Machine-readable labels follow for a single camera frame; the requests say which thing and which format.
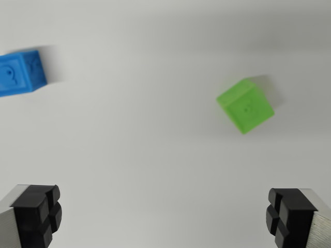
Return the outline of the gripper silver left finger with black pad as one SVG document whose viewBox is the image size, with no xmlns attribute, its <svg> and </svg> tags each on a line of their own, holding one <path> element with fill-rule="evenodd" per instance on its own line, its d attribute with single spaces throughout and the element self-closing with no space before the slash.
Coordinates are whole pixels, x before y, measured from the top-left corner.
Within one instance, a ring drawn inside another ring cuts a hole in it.
<svg viewBox="0 0 331 248">
<path fill-rule="evenodd" d="M 62 221 L 57 185 L 16 185 L 1 199 L 1 247 L 49 247 Z"/>
</svg>

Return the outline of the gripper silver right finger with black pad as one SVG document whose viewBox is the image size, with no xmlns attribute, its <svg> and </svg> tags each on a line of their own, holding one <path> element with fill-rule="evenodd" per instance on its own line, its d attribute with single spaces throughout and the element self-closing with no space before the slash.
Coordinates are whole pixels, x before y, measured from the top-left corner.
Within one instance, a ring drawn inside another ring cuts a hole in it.
<svg viewBox="0 0 331 248">
<path fill-rule="evenodd" d="M 330 247 L 330 207 L 312 189 L 272 188 L 268 200 L 266 225 L 277 247 Z"/>
</svg>

